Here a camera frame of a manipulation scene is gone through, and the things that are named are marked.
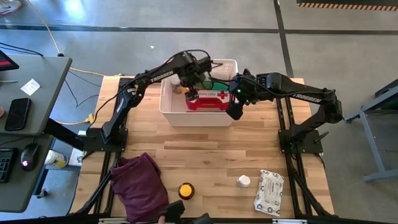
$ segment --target purple cloth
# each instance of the purple cloth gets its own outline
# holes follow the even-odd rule
[[[129,222],[156,220],[169,204],[160,169],[145,152],[132,159],[120,158],[112,173],[112,189],[126,208]]]

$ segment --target gray floor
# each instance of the gray floor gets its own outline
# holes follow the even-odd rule
[[[278,28],[272,0],[32,2],[53,26]],[[398,29],[398,12],[299,8],[294,0],[280,1],[280,8],[286,29]],[[41,26],[41,21],[24,2],[20,11],[0,17],[0,24]],[[0,42],[56,55],[46,31],[0,32]],[[57,31],[54,36],[61,51],[73,59],[74,67],[109,75],[142,72],[183,49],[204,49],[213,58],[233,58],[240,72],[247,67],[252,73],[286,73],[279,34]],[[304,78],[309,85],[337,89],[344,114],[357,110],[372,99],[376,90],[398,78],[396,35],[287,35],[287,44],[294,76]],[[101,77],[77,74],[101,83]],[[72,75],[67,80],[79,102],[99,92],[98,87]],[[95,102],[96,98],[92,98],[75,108],[74,99],[64,85],[51,116],[62,121],[80,121],[94,111]],[[84,125],[72,127],[74,131],[84,128]],[[363,175],[377,169],[361,123],[326,124],[320,129],[330,132],[322,144],[336,214],[397,223],[398,180],[373,183],[362,180]],[[55,147],[69,149],[59,142]],[[45,182],[51,197],[32,198],[24,213],[0,213],[0,220],[66,214],[76,175],[76,172],[51,171]]]

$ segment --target white packet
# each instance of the white packet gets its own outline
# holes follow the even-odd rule
[[[259,189],[254,200],[254,209],[270,215],[279,216],[284,177],[268,170],[262,169],[260,171]]]

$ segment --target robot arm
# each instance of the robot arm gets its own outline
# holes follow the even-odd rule
[[[189,100],[195,100],[198,98],[198,93],[193,86],[205,80],[205,72],[211,72],[210,57],[207,56],[197,60],[188,50],[175,54],[157,68],[137,74],[121,88],[121,91],[118,93],[121,100],[112,118],[105,122],[101,128],[104,143],[119,141],[120,132],[126,126],[124,120],[128,112],[141,102],[145,90],[149,85],[177,74],[181,80],[181,85],[189,89],[185,97]]]
[[[301,138],[324,123],[337,123],[343,119],[341,102],[337,100],[335,90],[319,89],[293,82],[280,73],[258,74],[256,77],[245,69],[237,74],[229,83],[229,91],[235,97],[226,112],[239,119],[243,114],[243,105],[256,104],[258,101],[274,98],[291,97],[320,105],[318,112],[289,129],[289,138]]]

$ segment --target yellow and black tape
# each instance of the yellow and black tape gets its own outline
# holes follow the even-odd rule
[[[397,6],[367,6],[358,4],[327,4],[327,3],[297,3],[300,7],[317,7],[325,9],[357,9],[357,10],[379,10],[379,11],[398,11]]]

